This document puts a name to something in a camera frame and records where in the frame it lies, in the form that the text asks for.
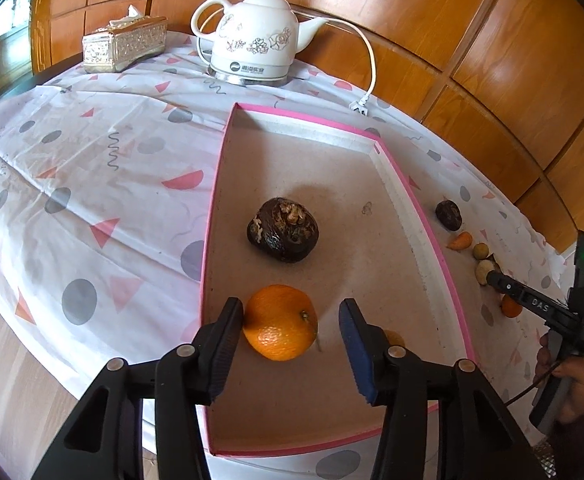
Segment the person's right hand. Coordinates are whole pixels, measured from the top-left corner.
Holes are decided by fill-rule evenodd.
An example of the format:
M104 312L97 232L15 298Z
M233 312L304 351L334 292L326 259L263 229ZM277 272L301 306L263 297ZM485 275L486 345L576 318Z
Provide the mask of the person's right hand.
M551 373L572 380L571 387L556 416L556 422L570 424L584 415L584 356L568 356Z

